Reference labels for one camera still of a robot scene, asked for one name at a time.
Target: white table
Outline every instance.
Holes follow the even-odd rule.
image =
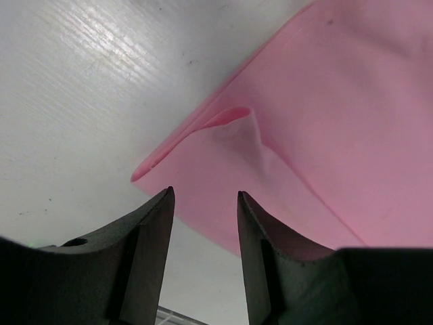
[[[0,0],[0,234],[62,244],[147,200],[134,168],[310,0]],[[175,221],[160,304],[247,324],[240,260]]]

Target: metal grate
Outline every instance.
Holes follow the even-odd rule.
[[[155,325],[206,325],[187,316],[175,313],[163,307],[158,307]]]

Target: fabric fold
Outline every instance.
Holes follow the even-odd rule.
[[[303,236],[431,246],[429,1],[322,0],[286,24],[134,172],[239,253],[237,192]]]

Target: pink cloth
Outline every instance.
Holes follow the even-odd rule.
[[[322,0],[134,172],[239,253],[237,191],[330,248],[433,245],[433,1]]]

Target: screw hole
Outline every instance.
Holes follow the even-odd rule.
[[[87,239],[84,238],[75,238],[66,242],[63,247],[71,247],[71,246],[81,246],[87,243]]]

